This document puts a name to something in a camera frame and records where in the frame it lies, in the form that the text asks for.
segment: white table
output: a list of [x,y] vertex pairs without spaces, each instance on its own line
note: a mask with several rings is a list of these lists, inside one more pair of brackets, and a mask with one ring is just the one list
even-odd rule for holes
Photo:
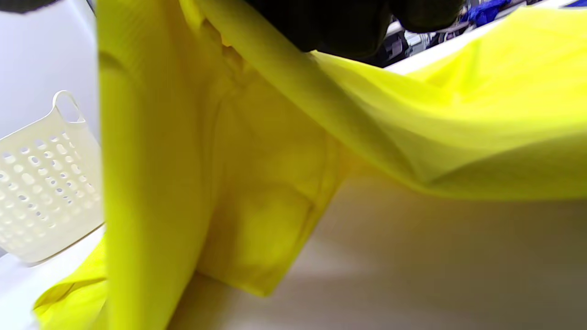
[[[419,69],[496,24],[387,69]],[[86,118],[96,121],[97,110],[90,112]],[[445,201],[406,191],[383,175],[366,176],[342,187],[273,297],[255,298],[195,276],[190,290],[198,296],[185,297],[171,327],[587,328],[586,214],[584,202]],[[0,328],[35,329],[37,297],[75,270],[102,235],[100,228],[33,267],[1,257]]]

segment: yellow garment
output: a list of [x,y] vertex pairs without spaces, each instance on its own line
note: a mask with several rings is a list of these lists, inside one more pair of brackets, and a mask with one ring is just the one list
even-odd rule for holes
[[[240,0],[102,0],[98,30],[108,303],[59,284],[44,329],[87,327],[69,301],[164,329],[196,267],[271,293],[363,162],[445,197],[587,196],[583,11],[519,10],[411,77],[301,54]],[[101,262],[72,278],[103,285]]]

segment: white wall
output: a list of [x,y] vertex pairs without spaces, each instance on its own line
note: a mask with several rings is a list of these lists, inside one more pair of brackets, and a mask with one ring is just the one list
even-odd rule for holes
[[95,17],[86,1],[0,13],[0,137],[46,115],[61,89],[73,93],[99,137]]

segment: basket hole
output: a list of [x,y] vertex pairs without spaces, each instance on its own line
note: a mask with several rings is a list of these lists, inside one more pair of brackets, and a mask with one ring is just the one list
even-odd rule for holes
[[50,186],[52,186],[52,187],[54,187],[55,185],[57,185],[57,181],[56,181],[55,179],[53,179],[52,177],[47,177],[47,178],[45,179],[45,181],[47,181],[47,183],[48,183]]
[[35,157],[35,156],[29,156],[29,162],[33,166],[39,166],[39,165],[41,165],[41,161],[37,157]]
[[47,148],[47,144],[42,140],[35,140],[35,145],[37,146],[37,149],[40,150],[45,150]]
[[6,182],[8,180],[10,180],[10,176],[8,176],[8,174],[4,171],[0,171],[0,181]]
[[75,183],[73,180],[68,180],[67,182],[68,187],[70,187],[72,190],[77,190],[77,183]]
[[35,178],[33,178],[30,174],[25,173],[22,175],[22,181],[24,181],[27,185],[31,185],[35,183]]
[[6,164],[12,164],[16,161],[16,157],[14,157],[11,153],[3,153],[2,158],[4,158],[4,162]]
[[39,227],[34,227],[33,228],[33,232],[35,232],[35,234],[38,237],[44,237],[46,235],[46,233],[43,231],[43,229],[39,228]]
[[43,200],[43,203],[45,203],[45,205],[49,205],[53,202],[53,199],[51,198],[51,196],[49,196],[47,194],[42,194],[41,199]]
[[64,147],[62,144],[58,144],[58,145],[56,146],[56,148],[57,148],[57,151],[58,151],[60,154],[66,154],[66,153],[68,153],[68,151],[65,149],[65,147]]
[[18,227],[17,225],[12,226],[12,231],[15,232],[19,236],[25,233],[25,231],[22,228]]
[[89,183],[86,183],[86,190],[90,194],[93,194],[96,192],[96,189],[94,188],[94,186]]
[[14,210],[14,212],[12,212],[12,214],[14,214],[15,217],[19,218],[19,219],[24,219],[26,217],[26,213],[24,213],[21,210]]
[[51,161],[51,165],[53,166],[54,169],[56,169],[57,171],[61,171],[63,170],[63,165],[61,165],[61,163],[59,162],[59,160],[52,160]]
[[69,123],[80,123],[83,122],[80,117],[80,111],[75,104],[68,97],[60,97],[56,104],[59,109],[59,113],[66,122]]

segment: hand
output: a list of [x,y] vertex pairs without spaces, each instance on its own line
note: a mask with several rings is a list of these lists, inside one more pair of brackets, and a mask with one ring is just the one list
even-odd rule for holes
[[374,54],[392,15],[409,31],[453,24],[463,0],[246,0],[303,52],[326,48],[335,55]]

